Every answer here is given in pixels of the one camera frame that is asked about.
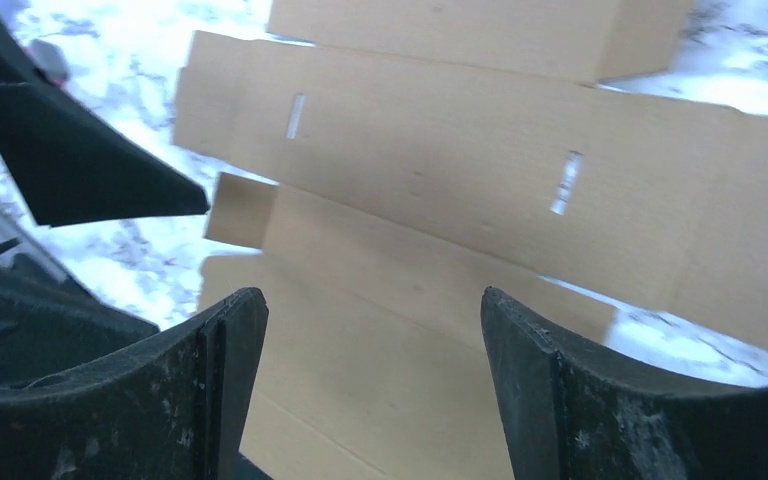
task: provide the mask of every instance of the rectangular slot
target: rectangular slot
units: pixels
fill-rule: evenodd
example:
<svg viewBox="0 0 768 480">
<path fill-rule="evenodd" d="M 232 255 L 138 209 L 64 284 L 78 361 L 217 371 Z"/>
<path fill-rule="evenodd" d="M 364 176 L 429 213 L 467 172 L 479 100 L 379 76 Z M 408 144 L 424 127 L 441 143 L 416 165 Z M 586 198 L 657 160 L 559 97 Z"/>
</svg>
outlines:
<svg viewBox="0 0 768 480">
<path fill-rule="evenodd" d="M 293 140 L 296 138 L 296 132 L 299 129 L 299 118 L 302 116 L 302 107 L 304 107 L 304 94 L 297 93 L 293 100 L 293 111 L 290 112 L 290 121 L 287 123 L 287 138 Z"/>
<path fill-rule="evenodd" d="M 561 179 L 561 185 L 558 187 L 558 196 L 552 204 L 551 210 L 558 215 L 563 215 L 567 209 L 567 203 L 572 196 L 572 188 L 575 186 L 575 179 L 578 176 L 578 168 L 581 164 L 583 155 L 578 152 L 570 152 L 567 156 L 567 164 L 564 168 L 564 176 Z"/>
</svg>

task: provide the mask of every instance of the white marble table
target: white marble table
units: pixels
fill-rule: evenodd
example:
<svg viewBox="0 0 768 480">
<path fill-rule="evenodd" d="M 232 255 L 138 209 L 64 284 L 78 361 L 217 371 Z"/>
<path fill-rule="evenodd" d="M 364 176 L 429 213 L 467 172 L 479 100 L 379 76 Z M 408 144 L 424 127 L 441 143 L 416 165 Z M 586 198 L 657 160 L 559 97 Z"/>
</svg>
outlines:
<svg viewBox="0 0 768 480">
<path fill-rule="evenodd" d="M 232 167 L 169 145 L 176 72 L 194 30 L 259 37 L 270 6 L 269 0 L 0 0 L 0 14 L 20 43 L 44 38 L 62 47 L 73 69 L 71 95 L 211 195 L 218 172 Z M 611 86 L 768 115 L 768 0 L 698 0 L 672 73 Z M 37 227 L 1 159 L 0 205 L 102 300 L 161 327 L 195 308 L 205 257 L 246 253 L 202 239 L 204 217 Z M 767 352 L 668 315 L 626 309 L 608 345 L 669 370 L 768 385 Z"/>
</svg>

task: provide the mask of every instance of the marble surface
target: marble surface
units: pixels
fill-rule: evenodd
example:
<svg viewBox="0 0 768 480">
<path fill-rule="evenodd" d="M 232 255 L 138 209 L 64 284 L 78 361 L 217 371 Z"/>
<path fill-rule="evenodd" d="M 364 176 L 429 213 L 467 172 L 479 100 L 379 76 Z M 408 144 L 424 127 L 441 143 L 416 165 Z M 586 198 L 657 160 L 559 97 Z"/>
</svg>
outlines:
<svg viewBox="0 0 768 480">
<path fill-rule="evenodd" d="M 44 38 L 63 48 L 72 96 L 208 195 L 218 172 L 232 167 L 169 144 L 176 72 L 194 30 L 261 37 L 270 7 L 269 0 L 0 0 L 20 43 Z M 609 86 L 768 115 L 768 0 L 699 1 L 671 73 Z M 1 159 L 0 206 L 102 300 L 163 328 L 195 308 L 205 257 L 253 253 L 202 239 L 204 217 L 38 227 Z M 768 385 L 767 352 L 667 314 L 624 306 L 607 344 L 680 373 Z"/>
</svg>

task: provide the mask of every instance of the flattened cardboard box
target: flattened cardboard box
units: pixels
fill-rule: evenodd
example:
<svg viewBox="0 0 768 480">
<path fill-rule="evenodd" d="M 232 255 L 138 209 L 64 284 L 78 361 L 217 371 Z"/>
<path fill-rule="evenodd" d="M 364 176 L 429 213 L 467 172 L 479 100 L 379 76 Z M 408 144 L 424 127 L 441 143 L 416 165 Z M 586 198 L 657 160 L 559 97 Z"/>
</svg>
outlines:
<svg viewBox="0 0 768 480">
<path fill-rule="evenodd" d="M 272 30 L 317 48 L 200 32 L 180 77 L 175 142 L 282 182 L 221 177 L 208 237 L 265 254 L 203 267 L 203 306 L 248 285 L 270 304 L 243 439 L 256 463 L 278 479 L 510 478 L 484 287 L 597 341 L 612 317 L 535 272 L 768 348 L 768 119 L 578 85 L 665 69 L 686 2 L 565 18 L 525 2 L 486 22 L 469 2 L 373 3 L 276 2 Z M 489 31 L 517 9 L 511 25 L 533 28 Z"/>
</svg>

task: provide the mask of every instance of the black plastic part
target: black plastic part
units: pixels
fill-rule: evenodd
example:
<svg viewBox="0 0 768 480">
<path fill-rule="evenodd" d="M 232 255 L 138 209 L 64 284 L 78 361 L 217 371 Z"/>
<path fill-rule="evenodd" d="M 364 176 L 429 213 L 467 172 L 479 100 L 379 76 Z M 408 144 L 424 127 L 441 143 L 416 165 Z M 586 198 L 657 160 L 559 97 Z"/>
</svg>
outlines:
<svg viewBox="0 0 768 480">
<path fill-rule="evenodd" d="M 208 210 L 200 186 L 49 82 L 1 20 L 0 153 L 41 225 Z"/>
<path fill-rule="evenodd" d="M 267 315 L 243 289 L 157 333 L 0 269 L 0 479 L 268 478 L 238 453 Z"/>
<path fill-rule="evenodd" d="M 768 388 L 638 362 L 493 288 L 481 324 L 518 480 L 768 480 Z"/>
</svg>

